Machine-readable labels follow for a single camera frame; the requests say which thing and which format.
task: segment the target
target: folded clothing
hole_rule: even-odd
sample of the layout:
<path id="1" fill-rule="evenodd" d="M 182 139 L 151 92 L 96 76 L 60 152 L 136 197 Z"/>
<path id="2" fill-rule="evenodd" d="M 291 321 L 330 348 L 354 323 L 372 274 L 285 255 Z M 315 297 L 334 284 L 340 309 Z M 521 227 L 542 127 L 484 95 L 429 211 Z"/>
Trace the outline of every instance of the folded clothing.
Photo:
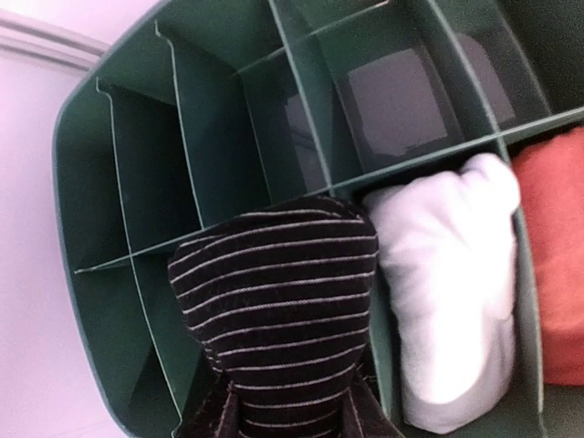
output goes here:
<path id="1" fill-rule="evenodd" d="M 367 215 L 324 196 L 243 214 L 176 251 L 172 287 L 233 382 L 242 436 L 339 436 L 377 254 Z"/>
<path id="2" fill-rule="evenodd" d="M 584 128 L 513 162 L 536 272 L 544 381 L 584 385 Z"/>
<path id="3" fill-rule="evenodd" d="M 519 189 L 495 155 L 364 200 L 401 337 L 405 421 L 448 433 L 492 409 L 514 368 Z"/>

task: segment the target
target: striped sock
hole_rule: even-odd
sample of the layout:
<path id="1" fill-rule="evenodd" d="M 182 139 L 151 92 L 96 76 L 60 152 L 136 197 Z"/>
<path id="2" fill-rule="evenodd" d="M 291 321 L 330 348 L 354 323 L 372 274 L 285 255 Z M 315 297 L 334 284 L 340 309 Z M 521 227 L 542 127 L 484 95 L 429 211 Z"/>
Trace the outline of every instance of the striped sock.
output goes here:
<path id="1" fill-rule="evenodd" d="M 339 436 L 377 251 L 366 215 L 324 196 L 243 214 L 179 247 L 172 287 L 232 381 L 241 437 Z"/>

